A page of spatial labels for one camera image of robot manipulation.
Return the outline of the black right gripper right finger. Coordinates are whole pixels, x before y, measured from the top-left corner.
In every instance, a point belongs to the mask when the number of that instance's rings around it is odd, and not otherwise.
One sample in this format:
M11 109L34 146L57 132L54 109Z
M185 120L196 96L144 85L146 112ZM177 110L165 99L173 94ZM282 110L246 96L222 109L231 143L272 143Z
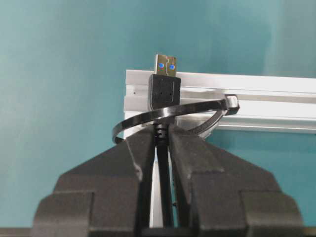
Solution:
M169 127L181 227L197 237L301 237L296 201L274 175L177 126Z

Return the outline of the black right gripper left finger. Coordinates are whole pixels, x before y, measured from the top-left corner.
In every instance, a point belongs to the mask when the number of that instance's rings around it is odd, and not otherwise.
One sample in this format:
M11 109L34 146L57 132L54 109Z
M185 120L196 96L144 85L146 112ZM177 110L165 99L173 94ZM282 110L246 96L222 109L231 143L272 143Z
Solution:
M62 174L34 216L34 237L139 237L149 225L154 130Z

